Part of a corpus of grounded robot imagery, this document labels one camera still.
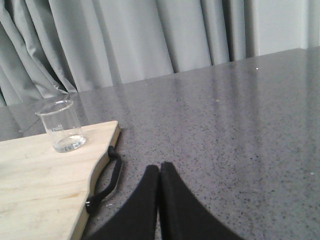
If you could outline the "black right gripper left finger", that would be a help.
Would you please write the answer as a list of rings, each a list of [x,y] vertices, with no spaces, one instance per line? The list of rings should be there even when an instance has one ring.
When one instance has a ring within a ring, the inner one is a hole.
[[[136,189],[118,210],[89,240],[153,240],[158,212],[160,171],[148,165]]]

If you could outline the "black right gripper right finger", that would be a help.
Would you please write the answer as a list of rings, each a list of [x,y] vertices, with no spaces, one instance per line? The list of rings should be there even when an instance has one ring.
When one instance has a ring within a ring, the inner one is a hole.
[[[159,215],[163,240],[240,240],[198,201],[175,166],[160,168]]]

